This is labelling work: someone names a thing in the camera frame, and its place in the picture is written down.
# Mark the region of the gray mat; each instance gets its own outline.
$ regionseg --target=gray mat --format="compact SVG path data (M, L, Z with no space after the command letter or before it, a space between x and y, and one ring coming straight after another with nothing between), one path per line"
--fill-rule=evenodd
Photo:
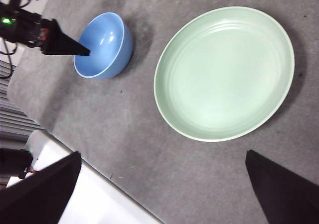
M184 24L230 5L260 9L286 29L296 57L293 84L254 132L222 143L193 141L157 110L156 64ZM44 17L76 39L92 18L116 12L134 35L134 56L120 75L88 80L76 74L72 57L27 49L8 95L163 222L266 224L245 168L248 149L319 184L318 6L319 0L49 0Z

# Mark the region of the white surface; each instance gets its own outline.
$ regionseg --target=white surface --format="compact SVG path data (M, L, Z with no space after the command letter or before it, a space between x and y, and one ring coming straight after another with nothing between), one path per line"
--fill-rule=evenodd
M70 151L43 131L34 131L25 147L34 155L34 169L67 156ZM19 182L11 177L8 186ZM152 215L118 190L113 184L82 163L74 192L60 219L60 224L159 224Z

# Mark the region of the mint green dish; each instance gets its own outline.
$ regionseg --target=mint green dish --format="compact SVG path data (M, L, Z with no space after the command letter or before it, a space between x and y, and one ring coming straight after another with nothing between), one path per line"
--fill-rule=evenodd
M281 25L248 7L209 11L186 24L164 49L155 101L180 134L218 142L266 122L285 99L294 51Z

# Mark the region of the bowl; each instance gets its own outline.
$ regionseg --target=bowl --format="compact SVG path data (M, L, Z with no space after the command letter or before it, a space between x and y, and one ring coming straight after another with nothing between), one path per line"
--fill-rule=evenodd
M91 51L89 56L73 57L76 72L84 78L116 76L126 67L133 52L132 35L120 16L113 12L94 18L79 43Z

